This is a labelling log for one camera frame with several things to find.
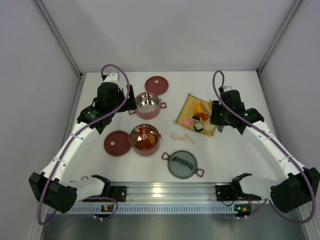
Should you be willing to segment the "toy shrimp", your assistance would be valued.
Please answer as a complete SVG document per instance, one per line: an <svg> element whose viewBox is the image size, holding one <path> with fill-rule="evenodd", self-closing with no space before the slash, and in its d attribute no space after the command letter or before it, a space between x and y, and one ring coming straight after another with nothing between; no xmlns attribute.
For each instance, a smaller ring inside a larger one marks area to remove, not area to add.
<svg viewBox="0 0 320 240"><path fill-rule="evenodd" d="M146 140L148 138L147 133L146 133L146 129L143 128L142 132L141 132L141 139L142 140Z"/></svg>

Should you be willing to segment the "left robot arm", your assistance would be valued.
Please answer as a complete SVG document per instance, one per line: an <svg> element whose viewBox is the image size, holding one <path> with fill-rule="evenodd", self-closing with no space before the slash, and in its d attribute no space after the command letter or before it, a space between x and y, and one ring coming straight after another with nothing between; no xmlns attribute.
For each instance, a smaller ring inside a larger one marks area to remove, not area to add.
<svg viewBox="0 0 320 240"><path fill-rule="evenodd" d="M108 197L111 182L94 174L87 179L71 181L71 176L84 153L101 135L116 113L135 110L134 90L131 84L127 92L117 80L104 81L97 89L92 104L84 108L66 142L56 156L41 171L28 179L39 205L47 205L60 213L68 212L75 203L94 197Z"/></svg>

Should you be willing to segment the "red sausage toy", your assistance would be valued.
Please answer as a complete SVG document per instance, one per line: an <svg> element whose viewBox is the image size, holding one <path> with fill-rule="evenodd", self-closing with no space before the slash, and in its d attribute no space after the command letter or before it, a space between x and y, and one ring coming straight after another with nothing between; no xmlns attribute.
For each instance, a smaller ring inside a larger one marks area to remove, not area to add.
<svg viewBox="0 0 320 240"><path fill-rule="evenodd" d="M146 151L151 149L153 146L151 146L148 140L146 139L146 140L137 140L134 143L134 147L140 151Z"/></svg>

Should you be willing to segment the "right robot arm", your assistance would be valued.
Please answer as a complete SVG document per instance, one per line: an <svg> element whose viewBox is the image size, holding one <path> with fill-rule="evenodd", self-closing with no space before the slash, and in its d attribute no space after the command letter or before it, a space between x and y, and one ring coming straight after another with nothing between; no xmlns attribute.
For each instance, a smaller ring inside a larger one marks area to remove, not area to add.
<svg viewBox="0 0 320 240"><path fill-rule="evenodd" d="M319 171L306 168L287 152L272 134L262 115L246 109L239 91L222 90L220 101L213 101L210 121L216 126L231 126L259 152L275 178L260 178L243 173L232 179L231 185L239 197L254 195L272 200L282 213L288 213L316 196L320 183Z"/></svg>

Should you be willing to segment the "fried cutlet toy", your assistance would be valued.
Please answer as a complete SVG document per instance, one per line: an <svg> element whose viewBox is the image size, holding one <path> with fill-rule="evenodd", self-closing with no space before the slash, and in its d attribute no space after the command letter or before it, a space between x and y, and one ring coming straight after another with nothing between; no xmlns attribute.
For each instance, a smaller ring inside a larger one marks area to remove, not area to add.
<svg viewBox="0 0 320 240"><path fill-rule="evenodd" d="M155 136L155 135L149 135L149 136L147 137L147 140L148 140L148 142L149 142L149 144L150 144L151 146L155 146L156 143L157 143L158 138L157 138L157 136Z"/></svg>

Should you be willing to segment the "metal tongs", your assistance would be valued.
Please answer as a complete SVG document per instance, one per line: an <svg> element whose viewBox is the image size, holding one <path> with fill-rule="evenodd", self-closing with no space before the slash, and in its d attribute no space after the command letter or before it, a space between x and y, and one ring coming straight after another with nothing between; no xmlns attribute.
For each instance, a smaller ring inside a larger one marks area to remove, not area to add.
<svg viewBox="0 0 320 240"><path fill-rule="evenodd" d="M203 100L200 100L200 105L203 108L204 112L208 115L208 117L211 117L211 112L206 108L205 103ZM218 126L217 127L218 132L222 133L224 130L224 126Z"/></svg>

